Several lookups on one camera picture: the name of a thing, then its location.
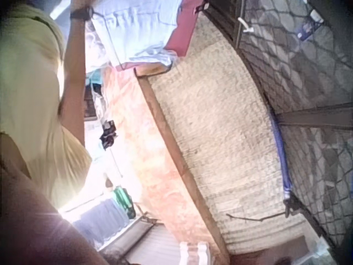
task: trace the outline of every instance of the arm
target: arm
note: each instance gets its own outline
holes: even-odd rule
[[[72,0],[71,12],[90,5],[90,0]],[[60,104],[61,124],[84,145],[85,22],[71,20],[64,58],[64,94]]]
[[[19,170],[12,147],[0,153],[0,264],[108,265]]]

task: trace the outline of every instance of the blue cloth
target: blue cloth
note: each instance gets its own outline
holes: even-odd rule
[[[286,151],[285,151],[285,147],[283,144],[281,130],[278,126],[277,119],[274,114],[273,108],[272,107],[269,107],[269,108],[270,108],[270,110],[269,110],[270,120],[271,120],[271,125],[272,125],[272,129],[273,129],[274,137],[275,137],[275,141],[276,141],[277,153],[278,153],[278,156],[280,158],[280,163],[281,163],[284,197],[285,197],[285,199],[287,199],[290,196],[290,191],[292,190],[293,185],[292,185],[292,181],[289,176]]]
[[[107,199],[81,215],[73,226],[96,250],[129,224],[129,218],[114,199]]]

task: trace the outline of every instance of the black object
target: black object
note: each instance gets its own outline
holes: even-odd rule
[[[85,7],[73,11],[70,15],[70,19],[82,19],[84,21],[89,21],[93,17],[93,7]]]
[[[95,93],[99,94],[101,97],[103,96],[101,93],[101,85],[100,84],[93,83],[92,87],[93,87],[93,91]]]
[[[200,6],[195,7],[194,14],[206,10],[210,6],[208,0],[205,0]]]
[[[112,147],[114,144],[114,139],[117,137],[116,127],[114,121],[106,121],[103,125],[103,134],[100,137],[101,143],[103,145],[104,150],[108,147]]]
[[[239,220],[245,220],[245,221],[262,222],[262,221],[264,221],[264,220],[271,219],[271,218],[274,218],[274,217],[277,217],[277,216],[280,216],[280,215],[283,215],[283,214],[285,214],[285,212],[279,213],[279,214],[270,215],[270,216],[263,217],[263,218],[260,218],[260,219],[252,219],[252,218],[245,218],[245,217],[235,217],[235,216],[233,216],[233,215],[231,215],[231,214],[226,214],[226,215],[229,216],[230,218],[233,218],[233,219],[239,219]]]

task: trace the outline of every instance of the woven straw wall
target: woven straw wall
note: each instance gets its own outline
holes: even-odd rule
[[[149,79],[231,254],[253,252],[303,234],[301,216],[284,211],[279,159],[256,86],[216,27],[200,15],[190,49],[173,69]]]

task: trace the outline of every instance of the hanging laundry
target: hanging laundry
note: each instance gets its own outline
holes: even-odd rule
[[[176,53],[164,49],[173,30],[181,0],[102,0],[92,22],[113,66],[126,62],[170,65]]]

